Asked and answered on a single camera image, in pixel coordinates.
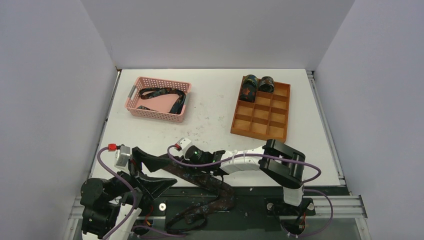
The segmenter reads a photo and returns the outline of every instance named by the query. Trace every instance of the dark patterned cloth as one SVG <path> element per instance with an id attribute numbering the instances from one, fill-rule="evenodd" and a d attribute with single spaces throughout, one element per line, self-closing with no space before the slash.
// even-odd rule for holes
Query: dark patterned cloth
<path id="1" fill-rule="evenodd" d="M 274 92 L 274 79 L 270 76 L 264 76 L 259 80 L 257 88 L 261 92 L 273 93 Z"/>
<path id="2" fill-rule="evenodd" d="M 239 100 L 246 102 L 255 102 L 256 91 L 258 89 L 258 78 L 255 75 L 249 74 L 243 78 L 241 84 Z"/>
<path id="3" fill-rule="evenodd" d="M 186 94 L 183 91 L 175 89 L 175 88 L 148 87 L 148 88 L 143 88 L 138 92 L 138 95 L 140 96 L 141 99 L 152 99 L 152 98 L 155 98 L 161 95 L 166 95 L 166 94 L 177 94 L 179 96 L 179 98 L 172 105 L 172 108 L 169 111 L 169 114 L 181 114 L 184 101 L 186 100 Z M 137 108 L 143 109 L 143 110 L 155 111 L 145 106 L 139 106 Z"/>
<path id="4" fill-rule="evenodd" d="M 219 211 L 228 211 L 232 209 L 236 204 L 236 197 L 234 195 L 234 189 L 227 183 L 218 180 L 208 173 L 205 174 L 194 174 L 190 173 L 189 167 L 182 166 L 175 162 L 172 162 L 168 166 L 164 167 L 163 170 L 178 176 L 196 186 L 206 189 L 212 193 L 215 193 L 217 197 L 210 201 L 198 202 L 186 208 L 184 211 L 178 213 L 174 218 L 166 223 L 166 231 L 170 234 L 178 234 L 187 232 L 195 229 L 204 227 L 207 223 L 207 215 L 213 214 Z M 186 228 L 186 229 L 172 229 L 171 227 L 178 221 L 185 219 L 185 222 L 189 225 L 197 220 L 202 220 L 199 225 Z"/>

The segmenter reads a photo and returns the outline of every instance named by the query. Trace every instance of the white wall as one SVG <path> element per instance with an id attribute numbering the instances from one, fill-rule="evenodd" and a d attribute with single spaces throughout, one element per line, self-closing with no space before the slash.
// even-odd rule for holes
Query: white wall
<path id="1" fill-rule="evenodd" d="M 119 68 L 307 68 L 354 0 L 82 0 Z"/>
<path id="2" fill-rule="evenodd" d="M 356 0 L 316 70 L 373 240 L 424 239 L 424 1 Z"/>
<path id="3" fill-rule="evenodd" d="M 0 239 L 63 237 L 115 77 L 79 0 L 0 1 Z"/>

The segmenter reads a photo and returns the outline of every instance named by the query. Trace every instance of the white panel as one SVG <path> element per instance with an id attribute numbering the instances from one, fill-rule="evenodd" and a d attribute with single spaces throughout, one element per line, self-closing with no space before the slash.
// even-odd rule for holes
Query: white panel
<path id="1" fill-rule="evenodd" d="M 306 155 L 306 162 L 318 166 L 322 175 L 307 182 L 307 186 L 340 185 L 323 124 L 314 95 L 304 69 L 124 69 L 116 88 L 110 115 L 104 131 L 101 147 L 110 143 L 125 144 L 131 148 L 160 156 L 167 147 L 182 137 L 204 151 L 237 149 L 238 151 L 263 146 L 264 140 L 231 134 L 236 101 L 242 77 L 253 74 L 258 78 L 272 76 L 276 82 L 290 84 L 290 106 L 286 144 Z M 140 76 L 190 82 L 191 92 L 184 122 L 175 123 L 158 119 L 135 117 L 125 109 L 125 101 Z M 104 162 L 114 166 L 115 155 L 103 154 Z M 168 172 L 159 170 L 151 177 L 176 178 L 178 187 L 194 186 Z M 303 178 L 313 177 L 316 171 L 305 167 Z M 109 179 L 110 173 L 95 165 L 94 178 Z M 239 171 L 224 178 L 235 187 L 279 186 L 262 171 Z"/>
<path id="2" fill-rule="evenodd" d="M 316 73 L 373 240 L 422 240 L 424 1 L 356 0 Z"/>
<path id="3" fill-rule="evenodd" d="M 314 70 L 354 0 L 82 0 L 119 68 Z"/>
<path id="4" fill-rule="evenodd" d="M 0 239 L 61 239 L 116 70 L 79 0 L 2 0 L 0 73 Z"/>

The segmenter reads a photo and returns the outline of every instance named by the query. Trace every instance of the wooden compartment tray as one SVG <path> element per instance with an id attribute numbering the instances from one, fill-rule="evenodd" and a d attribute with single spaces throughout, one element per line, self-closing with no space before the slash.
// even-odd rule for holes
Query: wooden compartment tray
<path id="1" fill-rule="evenodd" d="M 284 143 L 289 120 L 290 84 L 274 82 L 274 92 L 257 91 L 254 103 L 239 100 L 239 95 L 240 92 L 230 132 L 254 139 L 277 139 Z"/>

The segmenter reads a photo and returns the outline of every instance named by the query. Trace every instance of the screw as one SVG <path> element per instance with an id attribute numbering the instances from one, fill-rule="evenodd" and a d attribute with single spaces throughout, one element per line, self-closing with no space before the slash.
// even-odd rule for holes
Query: screw
<path id="1" fill-rule="evenodd" d="M 271 211 L 273 208 L 274 208 L 274 204 L 272 202 L 266 205 L 266 209 L 268 209 L 269 211 Z"/>
<path id="2" fill-rule="evenodd" d="M 159 210 L 161 210 L 162 212 L 165 211 L 167 209 L 167 205 L 165 203 L 161 203 L 159 204 Z"/>

